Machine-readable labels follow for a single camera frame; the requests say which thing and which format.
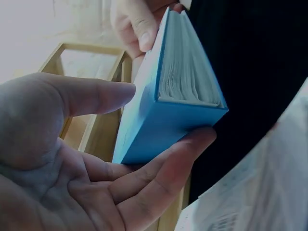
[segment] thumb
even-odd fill
[[[148,5],[143,0],[132,0],[127,5],[127,15],[139,41],[142,52],[150,50],[154,44],[158,25]]]

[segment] black fabric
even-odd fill
[[[308,2],[192,0],[189,16],[230,111],[192,169],[190,202],[274,125],[308,76]]]

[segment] finger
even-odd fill
[[[131,21],[133,30],[138,38],[140,51],[147,52],[154,44],[158,24],[146,1],[122,0],[122,11]]]
[[[135,196],[149,182],[151,182],[162,167],[168,154],[169,151],[167,150],[140,169],[112,182],[108,189],[115,204],[117,205],[122,201]]]
[[[164,212],[184,186],[196,158],[215,137],[211,128],[197,129],[168,150],[156,177],[135,196],[117,205],[127,230],[144,229]]]
[[[128,166],[107,163],[96,156],[80,152],[90,181],[114,181],[132,172]]]
[[[47,83],[54,90],[54,97],[61,97],[64,116],[112,112],[127,104],[135,94],[135,86],[130,83],[45,73],[33,76]]]
[[[177,4],[174,5],[173,10],[176,11],[176,12],[178,12],[178,13],[181,13],[181,11],[183,10],[183,8],[184,8],[184,7],[183,7],[182,4],[177,3]]]

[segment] book pages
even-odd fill
[[[198,39],[185,12],[169,12],[159,82],[161,100],[219,106],[215,76]]]

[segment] fingernail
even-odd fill
[[[150,41],[150,34],[149,32],[145,32],[139,39],[139,47],[142,52],[148,51],[147,45],[149,41]]]

